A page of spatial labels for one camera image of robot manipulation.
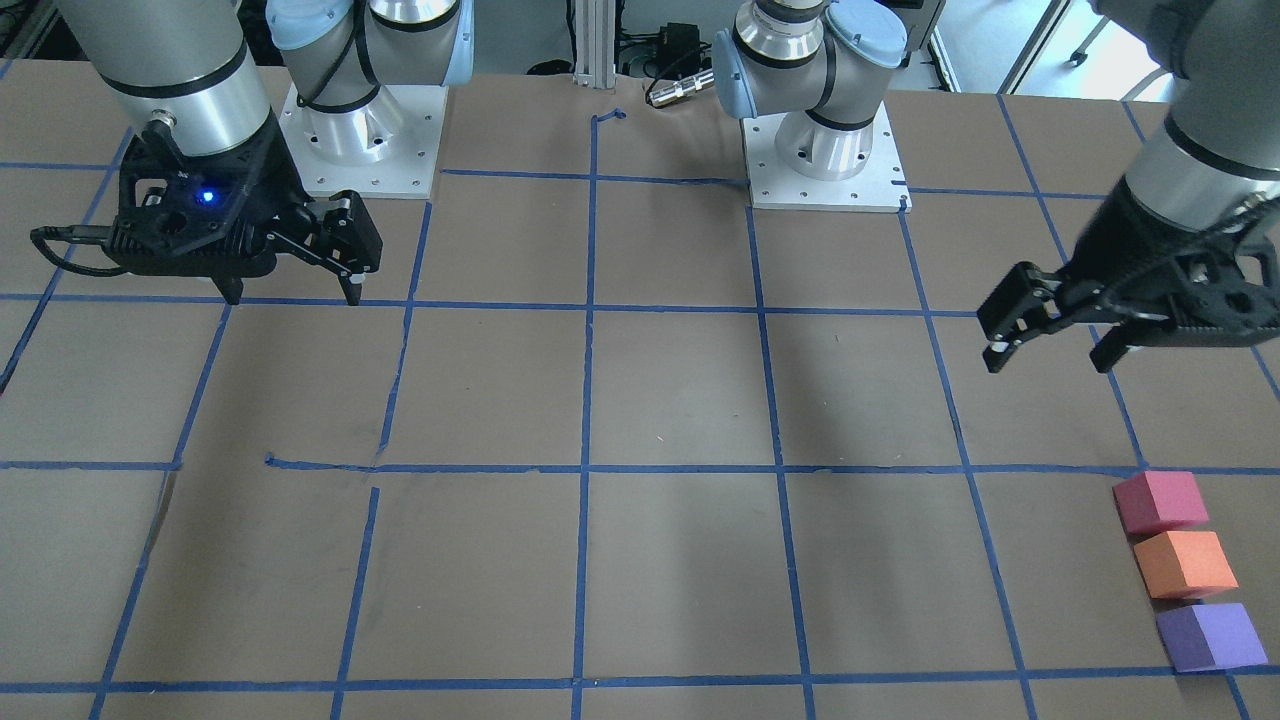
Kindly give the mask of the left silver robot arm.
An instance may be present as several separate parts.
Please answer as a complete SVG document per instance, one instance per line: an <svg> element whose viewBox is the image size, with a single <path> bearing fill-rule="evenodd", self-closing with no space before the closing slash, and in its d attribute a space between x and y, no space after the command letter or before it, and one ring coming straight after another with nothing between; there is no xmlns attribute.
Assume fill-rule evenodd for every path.
<svg viewBox="0 0 1280 720"><path fill-rule="evenodd" d="M977 309L982 357L1001 372L1027 342L1105 325L1091 350L1111 372L1137 348L1251 347L1277 337L1277 4L1094 1L1171 79L1144 136L1070 258L1048 272L1015 264ZM844 181L908 28L879 1L746 1L710 47L724 113L782 117L785 163Z"/></svg>

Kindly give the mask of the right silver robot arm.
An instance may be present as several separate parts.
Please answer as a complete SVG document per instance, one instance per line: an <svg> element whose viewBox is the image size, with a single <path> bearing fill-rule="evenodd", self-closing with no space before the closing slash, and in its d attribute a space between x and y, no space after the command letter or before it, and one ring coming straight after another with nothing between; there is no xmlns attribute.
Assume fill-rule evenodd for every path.
<svg viewBox="0 0 1280 720"><path fill-rule="evenodd" d="M274 111L233 1L60 1L131 118L108 225L32 245L88 277L205 278L229 305L282 254L358 305L383 241L364 193L425 199L444 101L474 73L471 1L269 1L292 92Z"/></svg>

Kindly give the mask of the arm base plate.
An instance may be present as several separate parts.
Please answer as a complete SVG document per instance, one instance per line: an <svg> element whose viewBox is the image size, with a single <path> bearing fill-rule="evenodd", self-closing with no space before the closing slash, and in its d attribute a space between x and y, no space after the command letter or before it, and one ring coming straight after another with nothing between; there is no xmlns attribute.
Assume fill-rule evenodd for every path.
<svg viewBox="0 0 1280 720"><path fill-rule="evenodd" d="M800 211L913 209L886 105L869 126L837 131L804 111L741 120L751 205Z"/></svg>
<svg viewBox="0 0 1280 720"><path fill-rule="evenodd" d="M449 90L384 86L365 108L328 114L288 88L282 132L307 193L355 190L365 199L430 199Z"/></svg>

